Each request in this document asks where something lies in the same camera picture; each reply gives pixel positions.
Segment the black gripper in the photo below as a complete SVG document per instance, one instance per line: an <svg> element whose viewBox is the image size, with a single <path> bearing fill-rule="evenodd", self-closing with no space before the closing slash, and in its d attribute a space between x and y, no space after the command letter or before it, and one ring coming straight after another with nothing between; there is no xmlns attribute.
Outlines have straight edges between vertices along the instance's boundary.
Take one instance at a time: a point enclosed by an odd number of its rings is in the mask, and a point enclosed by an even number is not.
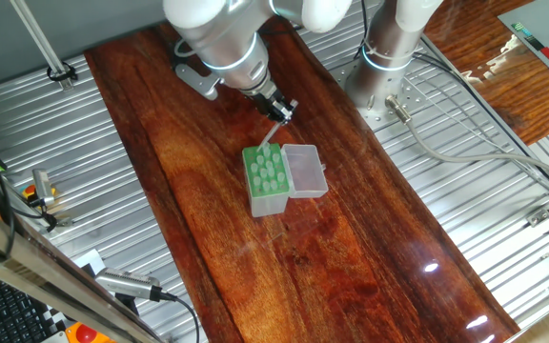
<svg viewBox="0 0 549 343"><path fill-rule="evenodd" d="M252 96L252 100L260 113L281 126L285 126L291 121L298 105L294 99L290 102L284 100L279 90L274 91L271 95L258 93Z"/></svg>

